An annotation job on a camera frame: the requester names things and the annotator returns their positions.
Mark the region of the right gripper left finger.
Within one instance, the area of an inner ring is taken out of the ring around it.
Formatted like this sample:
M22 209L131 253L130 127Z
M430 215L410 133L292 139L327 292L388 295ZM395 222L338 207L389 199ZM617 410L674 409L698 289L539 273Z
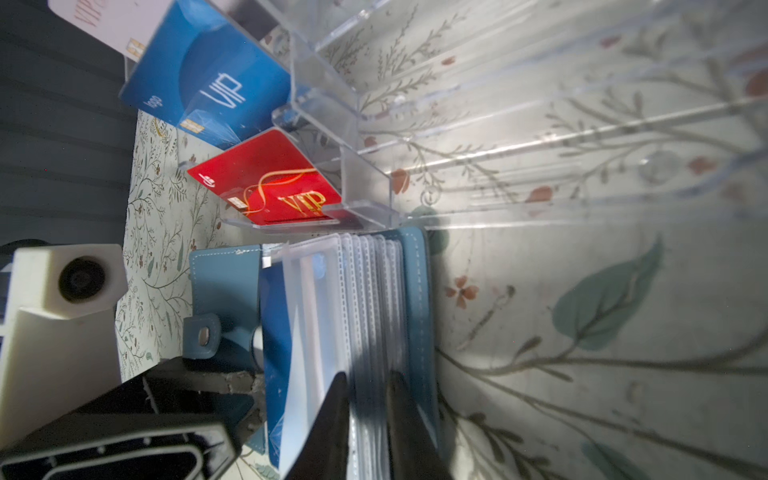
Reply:
M307 440L285 479L346 479L350 403L347 375L337 373Z

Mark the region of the blue leather card holder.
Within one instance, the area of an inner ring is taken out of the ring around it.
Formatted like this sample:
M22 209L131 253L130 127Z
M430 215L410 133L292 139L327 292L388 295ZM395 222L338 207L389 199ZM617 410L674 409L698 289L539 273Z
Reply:
M186 357L249 368L262 337L263 268L283 265L292 354L279 469L303 448L334 376L347 375L348 479L391 479L386 393L400 372L439 449L434 323L425 232L332 234L271 252L241 246L191 254Z

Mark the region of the blue card from holder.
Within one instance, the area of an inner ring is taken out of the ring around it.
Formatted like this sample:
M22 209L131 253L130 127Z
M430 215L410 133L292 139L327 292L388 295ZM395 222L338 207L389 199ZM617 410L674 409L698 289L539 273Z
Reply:
M259 283L263 361L266 381L267 448L279 469L283 418L290 376L292 339L281 262L263 268Z

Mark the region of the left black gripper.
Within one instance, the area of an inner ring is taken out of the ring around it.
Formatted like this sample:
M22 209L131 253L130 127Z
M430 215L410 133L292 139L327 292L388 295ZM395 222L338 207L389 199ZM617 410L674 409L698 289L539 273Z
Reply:
M1 452L4 479L219 479L264 423L264 376L177 357Z

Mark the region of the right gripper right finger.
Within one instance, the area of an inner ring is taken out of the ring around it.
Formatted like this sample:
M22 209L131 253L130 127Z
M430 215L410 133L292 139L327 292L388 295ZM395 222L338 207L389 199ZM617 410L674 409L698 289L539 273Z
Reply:
M392 478L451 479L398 371L389 373L386 411Z

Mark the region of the clear acrylic organizer box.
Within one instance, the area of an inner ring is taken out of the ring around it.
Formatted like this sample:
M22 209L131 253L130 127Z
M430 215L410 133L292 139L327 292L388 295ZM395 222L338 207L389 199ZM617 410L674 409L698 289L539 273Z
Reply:
M342 196L272 235L758 217L763 1L242 1Z

